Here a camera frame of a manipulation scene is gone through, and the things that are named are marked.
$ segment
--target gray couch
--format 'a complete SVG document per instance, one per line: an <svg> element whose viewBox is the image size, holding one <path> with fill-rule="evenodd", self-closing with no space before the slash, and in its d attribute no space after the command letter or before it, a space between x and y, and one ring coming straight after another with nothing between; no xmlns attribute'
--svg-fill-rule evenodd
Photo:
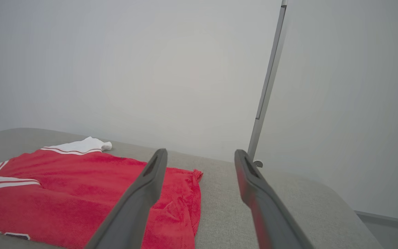
<svg viewBox="0 0 398 249"><path fill-rule="evenodd" d="M0 162L87 136L44 129L19 128L0 132ZM154 148L111 141L106 153L148 161ZM203 171L202 214L196 248L258 248L250 209L239 195L233 163L169 151L168 167ZM354 211L330 188L292 174L260 169L315 248L381 248ZM56 248L0 235L0 248Z"/></svg>

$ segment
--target metal pole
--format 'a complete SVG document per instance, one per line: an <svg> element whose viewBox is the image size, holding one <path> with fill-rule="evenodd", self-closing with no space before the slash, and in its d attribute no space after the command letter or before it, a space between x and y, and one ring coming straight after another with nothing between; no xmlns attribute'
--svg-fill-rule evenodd
<svg viewBox="0 0 398 249"><path fill-rule="evenodd" d="M277 72L278 65L278 44L281 37L283 20L285 18L285 11L287 6L287 0L282 1L281 12L279 13L279 19L277 22L276 33L274 35L273 48L271 50L270 62L268 63L267 76L265 77L264 87L262 88L262 95L260 96L259 107L257 108L256 119L254 120L253 132L251 133L251 140L248 146L248 155L254 158L256 153L257 143L259 142L260 131L264 123L265 113L267 111L268 101L270 100L271 90L274 83L274 78ZM258 162L256 166L262 167L261 162Z"/></svg>

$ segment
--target red jersey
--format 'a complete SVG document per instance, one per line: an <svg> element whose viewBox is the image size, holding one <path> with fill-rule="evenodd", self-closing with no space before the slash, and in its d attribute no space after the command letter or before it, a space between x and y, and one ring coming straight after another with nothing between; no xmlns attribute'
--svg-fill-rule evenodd
<svg viewBox="0 0 398 249"><path fill-rule="evenodd" d="M146 165L102 153L111 146L89 137L2 162L0 233L83 248ZM194 248L201 176L197 170L167 168L142 248Z"/></svg>

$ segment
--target baseboard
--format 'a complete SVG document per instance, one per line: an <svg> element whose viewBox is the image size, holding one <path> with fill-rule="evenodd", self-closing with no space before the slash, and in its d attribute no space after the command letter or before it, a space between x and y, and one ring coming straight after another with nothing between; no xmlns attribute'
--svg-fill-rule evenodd
<svg viewBox="0 0 398 249"><path fill-rule="evenodd" d="M371 213L367 213L367 212L361 212L361 211L354 211L359 217L360 216L365 216L365 217L371 217L371 218L375 218L375 219L379 219L379 220L384 220L387 222L396 222L398 223L398 218L393 218L393 217L389 217L389 216L383 216L383 215L379 215L379 214L371 214Z"/></svg>

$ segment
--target red stripe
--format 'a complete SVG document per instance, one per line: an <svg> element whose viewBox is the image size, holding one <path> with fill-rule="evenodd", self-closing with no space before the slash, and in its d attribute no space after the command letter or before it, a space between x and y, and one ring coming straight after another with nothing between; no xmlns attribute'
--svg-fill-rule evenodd
<svg viewBox="0 0 398 249"><path fill-rule="evenodd" d="M78 153L81 153L81 154L85 154L85 153L87 153L87 152L89 152L89 151L92 151L92 150L99 150L99 151L101 151L101 149L91 149L91 150L88 150L87 152L81 152L81 151L63 151L63 150L58 149L58 148L49 148L49 147L43 147L43 148L44 148L44 149L58 150L58 151L62 151L62 152L78 152Z"/></svg>
<svg viewBox="0 0 398 249"><path fill-rule="evenodd" d="M7 162L3 161L3 163L0 165L0 168L2 168L6 164L8 164L8 161Z"/></svg>
<svg viewBox="0 0 398 249"><path fill-rule="evenodd" d="M24 182L36 182L36 183L39 183L36 180L1 181L0 183L24 183Z"/></svg>

